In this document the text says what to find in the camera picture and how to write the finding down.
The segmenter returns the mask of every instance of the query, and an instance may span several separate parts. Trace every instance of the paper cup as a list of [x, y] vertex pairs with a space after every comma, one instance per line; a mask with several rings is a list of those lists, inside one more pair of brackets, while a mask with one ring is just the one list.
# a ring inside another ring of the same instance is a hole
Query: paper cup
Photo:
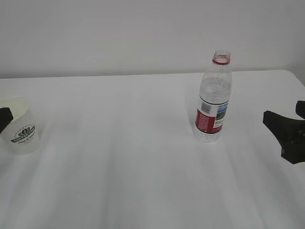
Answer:
[[28, 154], [39, 147], [37, 127], [29, 104], [22, 97], [0, 99], [0, 108], [9, 107], [14, 117], [0, 137], [16, 154]]

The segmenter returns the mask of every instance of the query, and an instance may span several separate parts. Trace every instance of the table surface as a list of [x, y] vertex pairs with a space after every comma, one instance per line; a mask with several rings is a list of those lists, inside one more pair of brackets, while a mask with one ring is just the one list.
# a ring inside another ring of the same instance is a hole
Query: table surface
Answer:
[[290, 118], [287, 71], [234, 72], [224, 128], [194, 138], [202, 74], [1, 79], [31, 104], [40, 148], [0, 148], [1, 229], [304, 229], [305, 164], [263, 112]]

